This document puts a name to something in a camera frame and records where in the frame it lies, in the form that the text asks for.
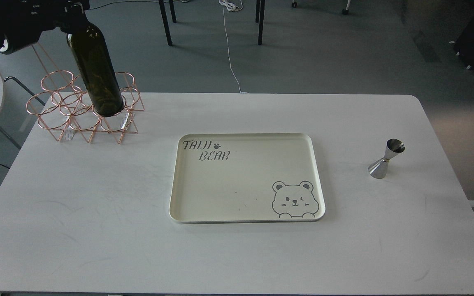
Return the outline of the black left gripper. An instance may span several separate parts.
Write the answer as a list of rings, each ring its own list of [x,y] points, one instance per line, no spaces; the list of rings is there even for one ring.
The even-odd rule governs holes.
[[[88,0],[0,0],[0,53],[32,45],[54,28],[71,32],[88,9]]]

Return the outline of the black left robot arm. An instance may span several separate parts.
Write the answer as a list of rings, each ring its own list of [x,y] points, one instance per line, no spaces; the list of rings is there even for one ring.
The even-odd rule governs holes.
[[[0,0],[0,53],[11,54],[36,43],[42,32],[68,28],[73,8],[90,9],[88,0]]]

